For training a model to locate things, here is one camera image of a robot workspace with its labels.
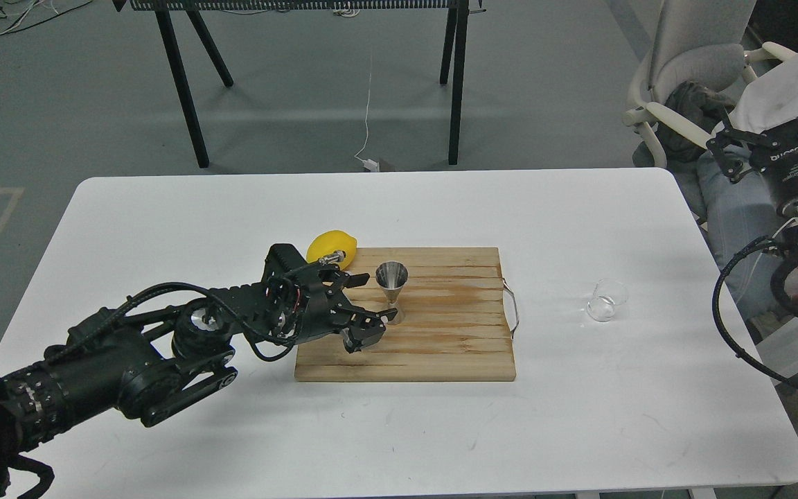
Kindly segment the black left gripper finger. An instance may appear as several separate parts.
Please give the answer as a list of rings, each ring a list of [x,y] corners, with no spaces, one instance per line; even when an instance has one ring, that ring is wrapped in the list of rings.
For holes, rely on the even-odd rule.
[[[347,353],[358,353],[377,344],[387,330],[387,322],[398,315],[397,308],[373,312],[354,304],[339,304],[333,310],[333,325],[341,335]]]
[[[319,271],[320,281],[326,293],[339,293],[345,288],[356,288],[367,284],[370,274],[349,274],[341,269],[323,269]]]

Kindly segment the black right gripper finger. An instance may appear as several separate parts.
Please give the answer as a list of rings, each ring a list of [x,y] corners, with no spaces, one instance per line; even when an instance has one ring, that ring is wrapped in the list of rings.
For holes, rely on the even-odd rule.
[[[751,166],[750,161],[734,156],[734,152],[770,150],[770,139],[765,134],[725,128],[706,140],[707,151],[718,164],[720,173],[729,183],[740,183],[750,173],[762,174],[763,166]]]

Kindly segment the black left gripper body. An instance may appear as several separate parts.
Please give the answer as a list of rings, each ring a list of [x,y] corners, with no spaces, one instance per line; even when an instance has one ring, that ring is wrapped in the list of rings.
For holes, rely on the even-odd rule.
[[[323,276],[339,271],[344,252],[327,253],[307,262],[292,244],[270,247],[264,264],[264,331],[260,341],[276,345],[303,344],[344,332],[333,310],[333,287]]]

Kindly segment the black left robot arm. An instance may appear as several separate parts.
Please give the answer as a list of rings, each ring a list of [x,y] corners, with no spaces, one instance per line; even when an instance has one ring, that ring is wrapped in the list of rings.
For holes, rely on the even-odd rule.
[[[343,271],[345,258],[337,249],[307,262],[279,243],[258,282],[153,285],[70,328],[66,343],[47,347],[41,360],[0,376],[0,497],[12,469],[38,479],[24,497],[42,497],[53,469],[26,453],[76,424],[118,410],[149,428],[230,385],[238,375],[230,365],[235,335],[264,361],[279,355],[263,354],[260,343],[286,353],[327,335],[338,335],[349,353],[377,344],[398,310],[352,304],[345,289],[369,275]]]

